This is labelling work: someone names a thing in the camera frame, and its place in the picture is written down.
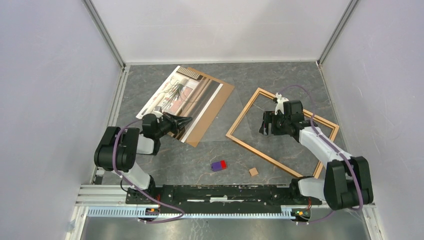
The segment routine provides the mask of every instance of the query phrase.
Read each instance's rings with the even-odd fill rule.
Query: gray marble floor
[[[117,126],[124,126],[135,120],[136,114],[176,66],[130,67]],[[275,93],[285,86],[301,85],[310,91],[315,102],[315,113],[336,123],[325,84],[314,62],[214,63],[183,67],[192,67],[233,84],[235,89],[197,147],[164,136],[157,156],[137,156],[137,164],[152,175],[159,185],[289,183],[293,178],[290,174],[225,137],[257,88]],[[313,110],[307,94],[301,89],[289,88],[283,95],[290,100],[300,100],[305,109]],[[258,133],[263,110],[274,108],[275,104],[270,99],[259,96],[234,135],[298,173],[311,175],[318,160],[306,148],[288,136],[263,136]],[[329,128],[320,127],[325,134],[330,134]],[[341,134],[338,133],[335,143],[344,149]],[[212,172],[211,163],[220,160],[225,160],[228,168]],[[251,168],[256,168],[259,174],[251,177]],[[103,184],[119,184],[119,181],[117,176],[108,172],[103,178]]]

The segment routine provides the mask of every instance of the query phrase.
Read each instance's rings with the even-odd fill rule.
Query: wooden block
[[[250,173],[250,175],[253,177],[253,176],[256,176],[256,175],[258,175],[259,173],[258,173],[258,170],[256,170],[256,167],[254,167],[254,168],[252,168],[252,169],[250,169],[249,170],[249,173]]]

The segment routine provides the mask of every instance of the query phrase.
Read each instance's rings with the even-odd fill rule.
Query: purple cable
[[[125,127],[123,127],[123,128],[121,128],[121,130],[118,132],[118,134],[116,135],[116,139],[115,139],[115,143],[114,143],[114,145],[113,145],[113,155],[112,155],[112,166],[113,166],[113,170],[115,171],[115,173],[120,177],[120,178],[122,178],[123,180],[125,180],[125,182],[127,182],[130,186],[134,186],[141,194],[143,194],[146,198],[148,198],[149,200],[151,200],[151,201],[153,201],[153,202],[155,202],[155,203],[157,203],[157,204],[159,204],[159,205],[162,205],[162,206],[165,206],[165,207],[167,207],[167,208],[170,208],[170,209],[174,209],[174,210],[177,210],[178,212],[181,212],[181,215],[179,215],[179,216],[176,216],[176,217],[172,217],[172,218],[168,218],[168,219],[165,219],[165,220],[159,220],[159,221],[144,221],[144,223],[145,224],[161,224],[161,223],[167,223],[167,222],[171,222],[171,221],[175,221],[175,220],[177,220],[177,219],[180,219],[180,218],[182,218],[183,216],[184,216],[184,214],[186,214],[185,212],[184,212],[184,210],[182,210],[181,208],[178,208],[178,207],[176,207],[176,206],[172,206],[172,205],[169,205],[169,204],[166,204],[166,203],[163,203],[163,202],[161,202],[161,201],[159,201],[159,200],[156,200],[156,199],[154,199],[153,197],[151,197],[149,194],[147,194],[147,193],[145,193],[142,189],[140,189],[138,186],[136,186],[136,185],[134,185],[134,183],[132,183],[130,180],[128,180],[124,175],[122,175],[119,171],[118,171],[118,169],[117,169],[117,150],[118,150],[118,143],[119,143],[119,139],[120,139],[120,137],[121,137],[121,135],[122,135],[122,133],[130,126],[130,125],[132,125],[132,124],[135,124],[136,122],[139,122],[139,121],[141,121],[141,119],[137,119],[137,120],[135,120],[135,121],[133,121],[133,122],[131,122],[130,124],[128,124],[128,125],[126,125]]]
[[[310,125],[312,126],[312,129],[315,132],[315,134],[317,134],[320,139],[322,139],[330,148],[332,148],[344,160],[344,162],[346,163],[347,168],[349,169],[349,172],[352,175],[353,183],[354,183],[355,188],[356,188],[356,194],[358,195],[358,199],[359,199],[359,207],[358,208],[353,208],[352,207],[351,209],[352,210],[356,210],[356,211],[361,210],[362,207],[364,206],[364,200],[362,198],[362,193],[361,193],[361,189],[359,187],[359,182],[358,182],[357,176],[355,175],[354,169],[352,168],[351,164],[349,163],[348,158],[343,153],[341,153],[339,151],[339,149],[331,141],[329,141],[323,135],[319,134],[317,128],[314,126],[315,102],[314,102],[314,99],[312,98],[312,95],[303,86],[298,85],[298,84],[286,86],[283,89],[281,89],[278,93],[280,93],[281,95],[283,95],[283,92],[286,89],[292,88],[292,87],[298,87],[298,88],[302,89],[307,94],[307,96],[309,97],[310,103],[312,104],[312,116],[310,117]],[[321,219],[318,219],[318,220],[314,220],[314,221],[309,222],[309,224],[319,223],[319,222],[321,222],[323,220],[326,220],[327,218],[329,218],[333,214],[334,214],[334,211],[330,212],[330,214],[328,214],[327,216],[325,216],[325,217],[323,217]]]

